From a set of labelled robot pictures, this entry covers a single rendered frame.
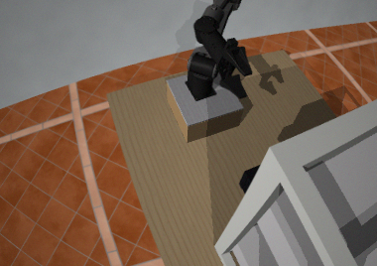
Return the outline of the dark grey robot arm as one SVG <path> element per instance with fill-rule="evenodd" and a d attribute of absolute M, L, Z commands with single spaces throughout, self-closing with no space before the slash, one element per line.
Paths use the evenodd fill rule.
<path fill-rule="evenodd" d="M 193 24 L 196 40 L 203 45 L 195 48 L 188 59 L 186 85 L 195 101 L 216 95 L 212 83 L 219 71 L 209 51 L 214 44 L 226 42 L 221 36 L 222 31 L 225 29 L 231 12 L 238 10 L 241 3 L 241 0 L 213 1 L 213 4 L 205 9 L 201 18 Z"/>

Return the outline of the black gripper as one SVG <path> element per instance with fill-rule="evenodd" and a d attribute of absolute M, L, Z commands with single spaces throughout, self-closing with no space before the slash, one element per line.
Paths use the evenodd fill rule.
<path fill-rule="evenodd" d="M 226 47 L 224 48 L 225 45 Z M 222 79 L 220 86 L 230 90 L 240 99 L 246 97 L 247 93 L 241 83 L 240 74 L 234 76 L 231 74 L 237 68 L 242 75 L 247 76 L 252 74 L 252 69 L 247 60 L 246 49 L 237 46 L 238 42 L 235 38 L 227 39 L 227 42 L 214 44 L 209 54 L 215 61 L 220 73 Z M 224 51 L 222 52 L 223 48 Z"/>

